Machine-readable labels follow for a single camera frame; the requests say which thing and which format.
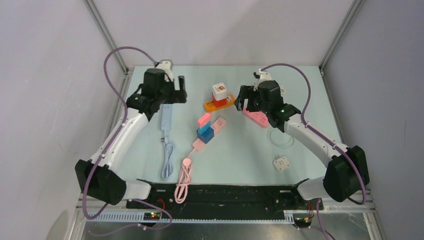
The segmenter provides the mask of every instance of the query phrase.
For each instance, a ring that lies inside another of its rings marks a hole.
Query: red wire
[[[157,201],[162,203],[162,209],[165,210],[165,202],[164,202],[164,200],[162,198],[159,198]]]
[[[314,208],[312,207],[312,203],[309,203],[307,205],[307,208],[309,209],[309,212],[312,212],[312,217],[311,218],[314,218],[315,217],[315,213],[314,213]]]

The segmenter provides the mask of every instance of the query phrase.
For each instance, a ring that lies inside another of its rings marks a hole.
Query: pink block
[[[252,119],[255,123],[257,123],[262,128],[268,127],[268,117],[265,115],[265,113],[261,111],[255,111],[255,112],[249,112],[246,110],[246,108],[243,109],[244,115],[246,115],[248,118]]]
[[[205,126],[210,120],[211,120],[211,114],[207,112],[205,115],[203,115],[199,120],[197,121],[197,126],[199,128]]]

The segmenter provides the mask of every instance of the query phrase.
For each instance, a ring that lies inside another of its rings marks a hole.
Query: red block
[[[213,105],[215,105],[216,108],[219,108],[219,107],[222,107],[222,106],[227,104],[227,98],[224,98],[222,100],[217,101],[215,99],[214,94],[212,93],[212,102],[213,102]]]

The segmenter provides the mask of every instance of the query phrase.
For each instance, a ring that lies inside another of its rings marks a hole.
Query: orange power strip
[[[214,102],[211,100],[204,103],[204,109],[206,110],[206,112],[212,113],[217,110],[230,107],[231,105],[234,104],[234,101],[235,101],[234,96],[232,94],[229,94],[228,96],[226,96],[226,104],[224,106],[216,107],[214,105]]]

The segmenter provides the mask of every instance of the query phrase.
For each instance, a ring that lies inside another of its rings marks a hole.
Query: pink power strip
[[[244,115],[252,119],[255,123],[259,124],[259,126],[261,126],[264,129],[266,129],[268,125],[270,124],[268,122],[267,115],[265,115],[265,113],[261,111],[249,112],[248,110],[246,110],[246,108],[244,108],[243,113]]]
[[[221,129],[223,129],[223,127],[226,125],[227,121],[225,121],[224,118],[219,117],[210,127],[213,129],[213,133],[216,136]],[[193,142],[193,148],[195,148],[198,152],[200,152],[203,147],[206,146],[206,144],[204,142],[202,142],[202,140],[200,140],[199,138],[196,139],[196,141]]]

